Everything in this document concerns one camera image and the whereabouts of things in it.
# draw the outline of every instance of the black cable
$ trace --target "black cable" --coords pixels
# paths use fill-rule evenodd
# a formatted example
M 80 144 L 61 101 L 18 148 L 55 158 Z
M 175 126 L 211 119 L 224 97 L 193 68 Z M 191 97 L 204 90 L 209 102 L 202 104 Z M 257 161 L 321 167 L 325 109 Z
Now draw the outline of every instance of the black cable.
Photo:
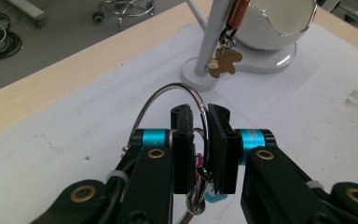
M 9 30 L 10 18 L 5 13 L 0 12 L 0 20 L 7 21 L 7 28 L 4 28 L 5 31 L 0 29 L 0 40 L 4 38 L 0 43 L 0 59 L 4 59 L 19 52 L 22 46 L 22 41 L 18 35 Z
M 10 57 L 20 51 L 22 46 L 21 38 L 13 32 L 0 30 L 0 39 L 5 37 L 5 40 L 0 43 L 0 59 Z

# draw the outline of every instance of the table surface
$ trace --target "table surface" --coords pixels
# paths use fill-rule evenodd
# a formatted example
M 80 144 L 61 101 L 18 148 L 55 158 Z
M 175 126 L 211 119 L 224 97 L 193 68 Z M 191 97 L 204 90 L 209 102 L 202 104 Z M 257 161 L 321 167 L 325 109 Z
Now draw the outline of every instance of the table surface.
M 195 2 L 201 14 L 207 16 L 212 1 Z M 315 21 L 358 48 L 356 28 L 321 8 Z M 0 132 L 173 37 L 180 27 L 192 22 L 196 22 L 193 14 L 182 4 L 3 88 Z
M 196 2 L 207 15 L 211 3 Z M 295 62 L 279 76 L 222 79 L 219 89 L 203 97 L 208 103 L 231 108 L 235 128 L 279 130 L 280 147 L 311 176 L 331 187 L 341 178 L 358 181 L 358 31 L 321 10 L 316 21 L 318 25 L 298 41 Z M 153 92 L 160 83 L 178 79 L 164 73 L 177 72 L 183 58 L 197 53 L 195 48 L 200 43 L 194 38 L 199 36 L 186 32 L 178 36 L 179 27 L 191 22 L 195 19 L 187 5 L 175 7 L 0 90 L 0 192 L 11 190 L 22 195 L 0 193 L 0 222 L 23 223 L 35 218 L 69 183 L 85 176 L 101 177 L 111 166 L 109 162 L 117 163 L 118 152 L 106 143 L 121 144 L 122 135 L 118 133 L 129 132 L 129 122 L 148 97 L 139 94 L 137 88 L 142 84 L 142 92 Z M 175 55 L 177 45 L 186 43 L 191 46 L 183 47 L 180 57 Z M 356 59 L 341 55 L 340 48 Z M 312 49 L 322 55 L 318 57 Z M 164 57 L 172 62 L 156 67 Z M 139 76 L 142 69 L 147 76 Z M 170 107 L 183 100 L 176 92 L 169 97 L 158 104 Z M 298 113 L 309 110 L 312 112 L 306 116 Z M 158 118 L 167 117 L 167 111 L 158 107 L 150 114 L 153 122 L 149 120 L 149 125 L 159 125 L 162 121 Z M 69 172 L 74 167 L 78 172 Z M 63 171 L 69 174 L 59 175 Z M 39 195 L 34 186 L 46 187 L 45 195 Z M 41 197 L 39 203 L 34 202 L 36 196 Z M 243 221 L 238 199 L 236 195 L 224 203 L 209 205 L 206 216 L 195 223 L 221 223 L 221 218 L 225 223 Z M 21 210 L 26 216 L 15 217 L 16 212 L 5 209 L 13 203 L 21 207 L 19 214 Z

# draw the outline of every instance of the chair base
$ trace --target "chair base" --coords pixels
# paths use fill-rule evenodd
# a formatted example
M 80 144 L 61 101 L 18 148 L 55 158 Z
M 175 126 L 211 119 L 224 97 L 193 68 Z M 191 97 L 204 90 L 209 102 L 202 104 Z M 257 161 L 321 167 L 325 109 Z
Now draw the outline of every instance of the chair base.
M 104 12 L 107 11 L 118 15 L 118 28 L 122 30 L 123 18 L 141 17 L 144 15 L 154 16 L 154 0 L 101 0 L 98 11 L 92 14 L 94 22 L 100 23 L 104 19 Z

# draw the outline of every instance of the desk lamp base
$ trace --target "desk lamp base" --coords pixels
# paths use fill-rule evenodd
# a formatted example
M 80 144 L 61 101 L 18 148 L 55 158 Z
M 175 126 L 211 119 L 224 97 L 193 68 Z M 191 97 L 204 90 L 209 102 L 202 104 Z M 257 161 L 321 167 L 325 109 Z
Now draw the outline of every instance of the desk lamp base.
M 202 37 L 203 31 L 198 24 L 190 24 L 182 27 L 180 32 L 191 32 Z M 296 43 L 276 50 L 250 49 L 237 41 L 234 48 L 242 54 L 242 61 L 234 63 L 236 73 L 274 74 L 283 71 L 289 66 L 296 55 Z M 205 68 L 205 74 L 196 74 L 194 69 L 197 57 L 187 60 L 181 72 L 181 79 L 185 84 L 194 87 L 197 91 L 210 91 L 217 84 L 218 78 L 211 77 Z

